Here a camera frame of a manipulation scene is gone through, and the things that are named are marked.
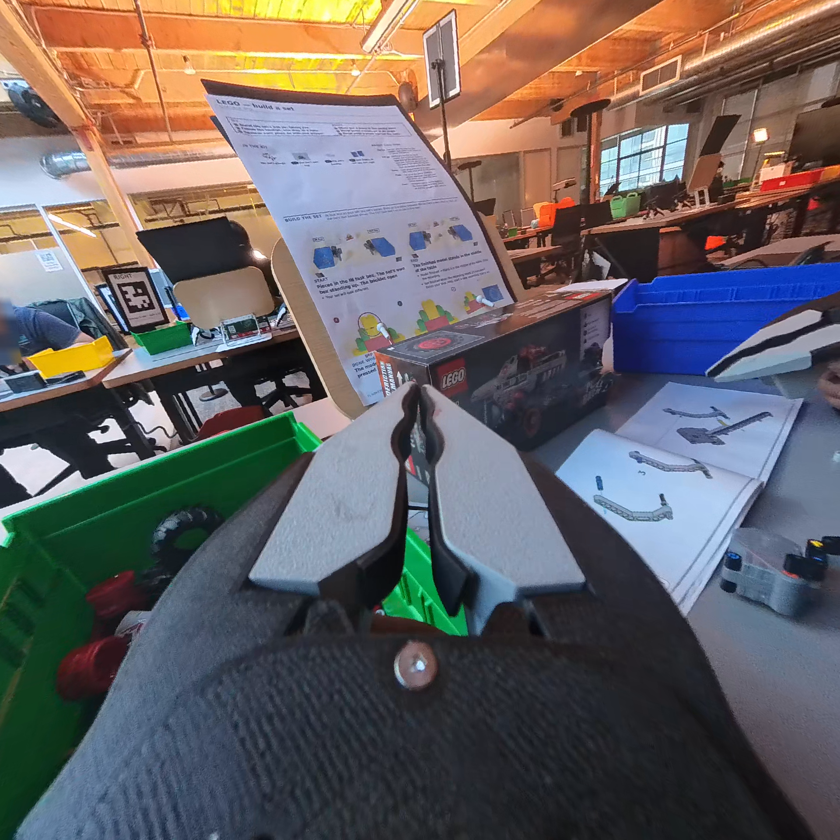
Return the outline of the open instruction booklet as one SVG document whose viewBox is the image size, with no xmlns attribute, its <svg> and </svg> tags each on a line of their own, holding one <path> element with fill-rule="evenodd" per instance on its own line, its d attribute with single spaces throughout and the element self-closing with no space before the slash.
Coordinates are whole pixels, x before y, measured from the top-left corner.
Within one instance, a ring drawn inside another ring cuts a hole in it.
<svg viewBox="0 0 840 840">
<path fill-rule="evenodd" d="M 687 615 L 803 403 L 669 382 L 617 432 L 592 431 L 557 477 L 624 537 Z"/>
</svg>

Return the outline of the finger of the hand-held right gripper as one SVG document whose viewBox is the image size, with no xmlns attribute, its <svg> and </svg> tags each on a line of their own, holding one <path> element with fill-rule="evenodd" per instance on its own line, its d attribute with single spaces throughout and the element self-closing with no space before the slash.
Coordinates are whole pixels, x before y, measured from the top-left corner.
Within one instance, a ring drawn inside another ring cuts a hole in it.
<svg viewBox="0 0 840 840">
<path fill-rule="evenodd" d="M 758 353 L 778 347 L 838 322 L 839 297 L 823 297 L 790 310 L 764 325 L 742 343 L 742 350 Z"/>
<path fill-rule="evenodd" d="M 779 334 L 730 353 L 707 370 L 707 377 L 716 382 L 740 382 L 806 371 L 837 357 L 838 344 L 839 329 Z"/>
</svg>

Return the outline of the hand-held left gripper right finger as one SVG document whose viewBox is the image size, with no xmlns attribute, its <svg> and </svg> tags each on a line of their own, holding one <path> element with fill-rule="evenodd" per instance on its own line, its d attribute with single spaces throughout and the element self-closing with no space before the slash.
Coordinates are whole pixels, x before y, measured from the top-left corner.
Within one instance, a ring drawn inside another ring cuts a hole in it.
<svg viewBox="0 0 840 840">
<path fill-rule="evenodd" d="M 582 592 L 586 580 L 524 458 L 430 385 L 420 415 L 430 458 L 434 582 L 470 636 L 499 606 Z"/>
</svg>

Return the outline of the background work table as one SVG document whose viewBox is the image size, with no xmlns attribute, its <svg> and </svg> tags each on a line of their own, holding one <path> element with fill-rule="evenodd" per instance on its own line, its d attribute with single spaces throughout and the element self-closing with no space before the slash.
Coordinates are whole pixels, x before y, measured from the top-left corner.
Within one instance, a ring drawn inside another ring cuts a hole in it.
<svg viewBox="0 0 840 840">
<path fill-rule="evenodd" d="M 131 350 L 102 380 L 102 385 L 109 389 L 151 382 L 155 377 L 169 375 L 178 371 L 198 369 L 203 364 L 224 361 L 237 355 L 253 352 L 267 352 L 269 348 L 281 347 L 280 357 L 284 363 L 291 363 L 299 357 L 306 370 L 312 368 L 312 361 L 295 329 L 274 331 L 270 336 L 255 343 L 246 343 L 229 348 L 220 342 L 210 342 L 199 346 L 185 346 L 152 354 L 142 347 Z"/>
<path fill-rule="evenodd" d="M 107 377 L 131 355 L 132 350 L 119 350 L 111 362 L 85 373 L 81 380 L 3 396 L 1 448 L 33 444 L 34 434 L 68 420 L 108 418 L 118 425 L 125 440 L 119 452 L 132 452 L 140 459 L 154 456 L 154 445 L 131 414 L 131 401 L 126 401 L 120 390 L 105 386 Z"/>
</svg>

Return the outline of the clear acrylic label holder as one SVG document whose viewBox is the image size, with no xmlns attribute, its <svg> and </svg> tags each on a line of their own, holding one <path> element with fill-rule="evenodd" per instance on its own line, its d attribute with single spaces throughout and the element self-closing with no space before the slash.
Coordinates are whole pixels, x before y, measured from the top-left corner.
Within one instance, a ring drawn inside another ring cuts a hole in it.
<svg viewBox="0 0 840 840">
<path fill-rule="evenodd" d="M 237 349 L 270 340 L 272 329 L 267 316 L 249 314 L 221 321 L 218 325 L 222 346 Z"/>
</svg>

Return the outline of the blue plastic bin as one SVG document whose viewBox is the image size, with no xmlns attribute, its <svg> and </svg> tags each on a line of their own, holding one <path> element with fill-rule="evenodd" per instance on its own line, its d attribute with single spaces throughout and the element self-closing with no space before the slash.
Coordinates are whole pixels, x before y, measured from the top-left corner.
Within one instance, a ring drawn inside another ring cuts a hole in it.
<svg viewBox="0 0 840 840">
<path fill-rule="evenodd" d="M 702 376 L 766 324 L 838 290 L 837 263 L 630 280 L 612 304 L 613 368 Z"/>
</svg>

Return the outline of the large paned window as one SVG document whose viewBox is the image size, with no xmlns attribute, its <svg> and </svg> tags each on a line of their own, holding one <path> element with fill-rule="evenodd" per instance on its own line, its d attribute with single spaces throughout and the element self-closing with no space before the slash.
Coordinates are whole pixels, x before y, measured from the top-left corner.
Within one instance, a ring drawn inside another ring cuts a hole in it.
<svg viewBox="0 0 840 840">
<path fill-rule="evenodd" d="M 641 191 L 684 175 L 687 123 L 635 129 L 601 143 L 599 194 Z"/>
</svg>

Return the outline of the black lego set box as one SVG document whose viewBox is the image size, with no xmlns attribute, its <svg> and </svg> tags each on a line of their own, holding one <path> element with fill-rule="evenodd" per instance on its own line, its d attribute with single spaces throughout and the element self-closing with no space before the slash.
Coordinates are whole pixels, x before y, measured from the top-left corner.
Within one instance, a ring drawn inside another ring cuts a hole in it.
<svg viewBox="0 0 840 840">
<path fill-rule="evenodd" d="M 559 290 L 374 352 L 383 392 L 430 385 L 521 451 L 604 407 L 609 290 Z"/>
</svg>

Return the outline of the yellow plastic bin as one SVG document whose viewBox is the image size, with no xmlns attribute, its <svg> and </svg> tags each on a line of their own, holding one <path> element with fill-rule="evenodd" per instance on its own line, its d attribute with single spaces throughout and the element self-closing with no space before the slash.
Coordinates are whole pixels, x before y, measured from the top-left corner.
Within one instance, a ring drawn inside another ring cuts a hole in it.
<svg viewBox="0 0 840 840">
<path fill-rule="evenodd" d="M 114 350 L 107 337 L 76 343 L 63 350 L 43 350 L 27 357 L 45 379 L 77 372 L 87 373 L 114 361 Z"/>
</svg>

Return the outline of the black panel on wooden stand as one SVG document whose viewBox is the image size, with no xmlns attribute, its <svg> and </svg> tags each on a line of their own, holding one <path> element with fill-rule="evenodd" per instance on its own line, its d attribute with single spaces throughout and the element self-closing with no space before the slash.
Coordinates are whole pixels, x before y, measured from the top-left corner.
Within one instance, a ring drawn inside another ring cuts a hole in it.
<svg viewBox="0 0 840 840">
<path fill-rule="evenodd" d="M 280 293 L 266 257 L 242 225 L 226 216 L 136 234 L 171 282 L 176 301 L 199 329 L 278 309 Z"/>
</svg>

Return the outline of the ceiling tube lamp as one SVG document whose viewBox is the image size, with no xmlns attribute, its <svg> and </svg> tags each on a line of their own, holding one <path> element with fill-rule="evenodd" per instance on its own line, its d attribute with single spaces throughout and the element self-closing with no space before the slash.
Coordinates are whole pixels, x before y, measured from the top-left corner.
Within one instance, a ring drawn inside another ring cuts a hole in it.
<svg viewBox="0 0 840 840">
<path fill-rule="evenodd" d="M 371 56 L 381 50 L 411 15 L 418 3 L 418 1 L 383 1 L 380 13 L 366 29 L 360 42 L 363 53 Z"/>
</svg>

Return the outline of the black lego tyre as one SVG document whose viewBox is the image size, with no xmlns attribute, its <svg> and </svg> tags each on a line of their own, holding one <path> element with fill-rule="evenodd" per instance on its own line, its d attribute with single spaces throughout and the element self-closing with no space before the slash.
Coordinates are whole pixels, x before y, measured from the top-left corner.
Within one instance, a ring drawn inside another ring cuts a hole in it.
<svg viewBox="0 0 840 840">
<path fill-rule="evenodd" d="M 153 530 L 150 555 L 164 571 L 175 574 L 224 522 L 224 516 L 211 507 L 174 511 Z"/>
</svg>

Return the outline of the long background desk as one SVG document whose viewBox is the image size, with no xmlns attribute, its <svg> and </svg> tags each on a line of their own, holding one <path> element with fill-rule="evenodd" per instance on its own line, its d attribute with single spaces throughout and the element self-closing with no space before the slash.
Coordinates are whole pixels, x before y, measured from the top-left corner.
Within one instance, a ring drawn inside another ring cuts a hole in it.
<svg viewBox="0 0 840 840">
<path fill-rule="evenodd" d="M 786 231 L 798 236 L 809 206 L 817 201 L 832 209 L 829 231 L 838 227 L 838 168 L 833 176 L 811 186 L 779 192 L 745 192 L 729 203 L 694 207 L 649 218 L 586 228 L 561 245 L 507 252 L 520 278 L 538 285 L 557 273 L 582 280 L 594 255 L 608 263 L 608 274 L 649 282 L 663 275 L 718 268 L 711 255 L 740 256 L 770 243 L 778 214 L 791 214 Z"/>
</svg>

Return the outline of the red lego wheel hub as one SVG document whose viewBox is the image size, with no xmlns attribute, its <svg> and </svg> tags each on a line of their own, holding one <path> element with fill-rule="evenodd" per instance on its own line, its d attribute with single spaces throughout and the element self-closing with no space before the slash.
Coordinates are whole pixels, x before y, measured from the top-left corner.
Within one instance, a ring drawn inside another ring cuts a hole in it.
<svg viewBox="0 0 840 840">
<path fill-rule="evenodd" d="M 129 648 L 128 638 L 110 636 L 71 650 L 56 673 L 59 697 L 80 701 L 106 694 Z"/>
<path fill-rule="evenodd" d="M 137 573 L 126 570 L 92 586 L 86 593 L 86 602 L 94 616 L 106 623 L 120 620 L 130 612 L 145 611 L 150 597 Z"/>
</svg>

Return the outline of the red storage bin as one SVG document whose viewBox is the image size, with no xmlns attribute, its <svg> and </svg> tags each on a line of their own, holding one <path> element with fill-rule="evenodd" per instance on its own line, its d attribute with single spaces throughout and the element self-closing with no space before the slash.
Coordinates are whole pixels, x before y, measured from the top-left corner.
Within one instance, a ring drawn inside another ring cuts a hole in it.
<svg viewBox="0 0 840 840">
<path fill-rule="evenodd" d="M 802 188 L 806 186 L 813 186 L 822 180 L 824 168 L 817 168 L 810 171 L 802 171 L 798 173 L 789 173 L 763 178 L 759 191 L 762 193 L 772 193 L 784 190 Z"/>
</svg>

